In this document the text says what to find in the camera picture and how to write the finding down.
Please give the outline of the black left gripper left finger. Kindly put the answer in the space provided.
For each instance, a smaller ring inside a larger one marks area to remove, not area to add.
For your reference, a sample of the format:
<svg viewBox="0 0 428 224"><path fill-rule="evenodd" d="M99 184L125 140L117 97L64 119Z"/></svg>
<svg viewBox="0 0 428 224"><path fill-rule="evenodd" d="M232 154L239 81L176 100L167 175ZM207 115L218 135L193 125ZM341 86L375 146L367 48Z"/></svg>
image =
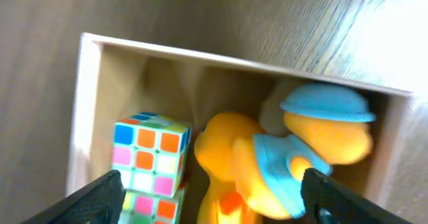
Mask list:
<svg viewBox="0 0 428 224"><path fill-rule="evenodd" d="M23 223L117 223L125 195L120 172L111 170Z"/></svg>

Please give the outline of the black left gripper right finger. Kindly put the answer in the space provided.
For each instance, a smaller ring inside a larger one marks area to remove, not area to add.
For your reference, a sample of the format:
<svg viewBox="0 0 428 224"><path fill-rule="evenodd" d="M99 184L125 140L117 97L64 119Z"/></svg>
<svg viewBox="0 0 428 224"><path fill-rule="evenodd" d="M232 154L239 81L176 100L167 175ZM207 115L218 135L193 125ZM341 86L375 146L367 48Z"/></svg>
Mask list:
<svg viewBox="0 0 428 224"><path fill-rule="evenodd" d="M313 168L305 170L301 195L309 223L411 224Z"/></svg>

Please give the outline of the Rubik's cube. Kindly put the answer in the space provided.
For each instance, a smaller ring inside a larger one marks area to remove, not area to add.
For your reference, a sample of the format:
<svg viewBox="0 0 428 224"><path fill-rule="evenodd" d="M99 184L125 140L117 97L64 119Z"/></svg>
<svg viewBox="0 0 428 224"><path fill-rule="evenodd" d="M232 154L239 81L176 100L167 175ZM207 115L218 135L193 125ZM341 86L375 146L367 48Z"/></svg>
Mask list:
<svg viewBox="0 0 428 224"><path fill-rule="evenodd" d="M112 168L124 188L173 197L184 173L192 127L152 112L123 118L114 125Z"/></svg>
<svg viewBox="0 0 428 224"><path fill-rule="evenodd" d="M178 224L186 191L179 187L168 198L127 190L118 224Z"/></svg>

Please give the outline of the orange blue duck toy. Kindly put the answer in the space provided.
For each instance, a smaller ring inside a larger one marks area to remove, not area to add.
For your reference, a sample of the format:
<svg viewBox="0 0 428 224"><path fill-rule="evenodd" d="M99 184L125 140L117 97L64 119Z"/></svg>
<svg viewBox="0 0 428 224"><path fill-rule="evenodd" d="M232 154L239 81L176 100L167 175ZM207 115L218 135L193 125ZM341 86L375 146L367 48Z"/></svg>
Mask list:
<svg viewBox="0 0 428 224"><path fill-rule="evenodd" d="M244 203L272 219L304 215L306 169L330 175L335 165L354 164L372 149L369 122L376 119L356 91L334 84L306 84L280 104L285 137L250 134L233 143L235 184Z"/></svg>

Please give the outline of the yellow dog toy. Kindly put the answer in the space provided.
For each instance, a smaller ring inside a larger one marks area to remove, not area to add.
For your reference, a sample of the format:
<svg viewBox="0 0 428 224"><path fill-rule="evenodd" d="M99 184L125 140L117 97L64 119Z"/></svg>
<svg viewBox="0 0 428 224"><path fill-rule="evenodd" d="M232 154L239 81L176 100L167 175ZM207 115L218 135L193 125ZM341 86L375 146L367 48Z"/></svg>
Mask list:
<svg viewBox="0 0 428 224"><path fill-rule="evenodd" d="M253 119L236 112L222 112L208 121L195 141L195 158L209 176L209 187L197 215L198 223L262 223L236 191L232 173L232 146L238 137L265 130Z"/></svg>

